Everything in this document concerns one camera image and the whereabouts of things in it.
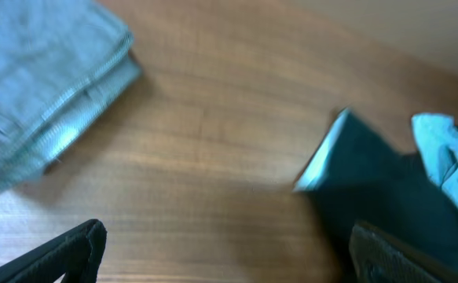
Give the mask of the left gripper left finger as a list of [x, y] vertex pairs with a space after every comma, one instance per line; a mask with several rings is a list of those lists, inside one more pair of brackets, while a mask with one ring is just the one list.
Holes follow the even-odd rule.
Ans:
[[0, 266], [0, 283], [95, 283], [106, 240], [104, 224], [90, 219]]

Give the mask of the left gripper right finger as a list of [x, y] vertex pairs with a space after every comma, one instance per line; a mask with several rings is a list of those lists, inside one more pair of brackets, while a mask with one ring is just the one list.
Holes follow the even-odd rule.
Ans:
[[458, 273], [367, 222], [349, 243], [358, 283], [458, 283]]

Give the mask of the black shorts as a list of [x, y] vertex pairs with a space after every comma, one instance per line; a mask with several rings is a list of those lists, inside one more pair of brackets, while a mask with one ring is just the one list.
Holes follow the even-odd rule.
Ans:
[[349, 242], [368, 222], [458, 273], [458, 208], [433, 184], [418, 153], [402, 154], [349, 109], [334, 119], [295, 183], [317, 212], [347, 277]]

